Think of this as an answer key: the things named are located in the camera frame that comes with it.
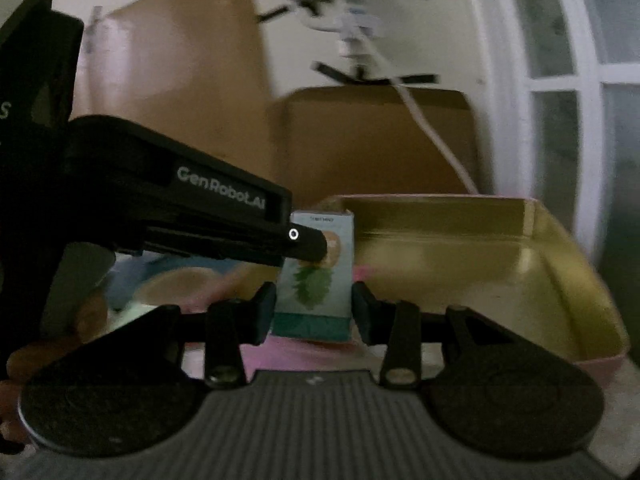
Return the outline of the left human hand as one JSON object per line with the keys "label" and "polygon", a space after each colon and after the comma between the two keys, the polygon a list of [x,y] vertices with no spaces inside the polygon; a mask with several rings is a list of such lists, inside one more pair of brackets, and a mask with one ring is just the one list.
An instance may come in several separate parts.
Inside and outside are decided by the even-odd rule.
{"label": "left human hand", "polygon": [[18,400],[24,385],[37,370],[96,339],[108,319],[107,302],[101,289],[95,290],[76,311],[70,336],[36,344],[13,352],[6,361],[8,378],[1,382],[1,435],[9,442],[27,444],[29,437],[18,416]]}

